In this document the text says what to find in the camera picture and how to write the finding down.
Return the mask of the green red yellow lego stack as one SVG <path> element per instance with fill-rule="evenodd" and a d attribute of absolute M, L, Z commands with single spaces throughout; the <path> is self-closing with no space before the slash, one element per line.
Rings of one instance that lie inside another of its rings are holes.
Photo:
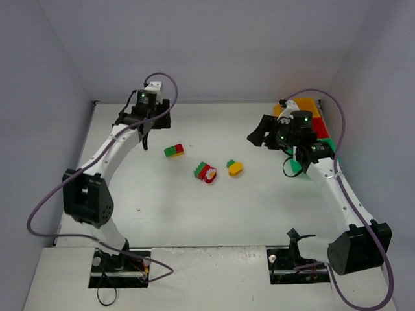
<path fill-rule="evenodd" d="M 182 144 L 176 144 L 174 146 L 167 147 L 164 149 L 164 154 L 166 158 L 173 158 L 180 156 L 184 153 L 184 148 Z"/>

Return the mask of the green yellow oval lego stack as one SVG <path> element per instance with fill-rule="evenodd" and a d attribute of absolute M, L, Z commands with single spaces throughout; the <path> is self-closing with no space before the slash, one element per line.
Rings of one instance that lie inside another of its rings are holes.
<path fill-rule="evenodd" d="M 243 171 L 243 164 L 241 162 L 235 161 L 233 159 L 230 159 L 226 163 L 226 167 L 228 169 L 228 174 L 231 177 L 236 177 Z"/>

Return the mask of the green red flower lego stack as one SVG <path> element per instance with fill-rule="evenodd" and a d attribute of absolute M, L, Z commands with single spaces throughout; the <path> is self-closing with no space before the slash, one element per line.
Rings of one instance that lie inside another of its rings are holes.
<path fill-rule="evenodd" d="M 195 178 L 207 184 L 211 184 L 217 177 L 217 169 L 205 162 L 200 162 L 194 170 L 193 175 Z"/>

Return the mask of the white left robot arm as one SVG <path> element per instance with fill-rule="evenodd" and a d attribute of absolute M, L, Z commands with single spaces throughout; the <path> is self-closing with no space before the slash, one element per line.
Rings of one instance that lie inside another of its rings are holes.
<path fill-rule="evenodd" d="M 169 108 L 170 100 L 163 99 L 155 87 L 137 91 L 131 112 L 120 112 L 103 145 L 79 168 L 82 173 L 76 176 L 75 170 L 68 169 L 63 175 L 64 212 L 89 229 L 92 237 L 103 243 L 99 249 L 110 256 L 129 250 L 128 240 L 112 219 L 110 181 L 133 148 L 141 143 L 148 149 L 148 134 L 152 129 L 171 127 Z"/>

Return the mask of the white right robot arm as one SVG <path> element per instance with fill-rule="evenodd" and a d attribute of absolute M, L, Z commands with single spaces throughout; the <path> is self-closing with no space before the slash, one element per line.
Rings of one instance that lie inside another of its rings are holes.
<path fill-rule="evenodd" d="M 384 264 L 392 230 L 388 224 L 377 222 L 361 205 L 342 174 L 332 147 L 319 140 L 312 129 L 310 111 L 293 111 L 289 117 L 264 115 L 247 139 L 254 146 L 291 151 L 290 156 L 320 189 L 335 217 L 336 238 L 289 232 L 297 257 L 328 264 L 338 275 Z"/>

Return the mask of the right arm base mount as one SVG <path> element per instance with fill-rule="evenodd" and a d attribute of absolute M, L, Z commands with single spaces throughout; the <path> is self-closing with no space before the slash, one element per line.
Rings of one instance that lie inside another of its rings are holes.
<path fill-rule="evenodd" d="M 330 283 L 325 264 L 313 259 L 295 257 L 287 246 L 267 248 L 268 272 L 271 285 L 305 285 Z"/>

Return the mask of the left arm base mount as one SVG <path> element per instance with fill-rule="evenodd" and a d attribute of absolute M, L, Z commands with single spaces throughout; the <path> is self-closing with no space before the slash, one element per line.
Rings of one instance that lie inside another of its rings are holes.
<path fill-rule="evenodd" d="M 124 256 L 116 258 L 96 248 L 91 261 L 88 288 L 147 288 L 151 250 L 131 249 L 145 260 Z"/>

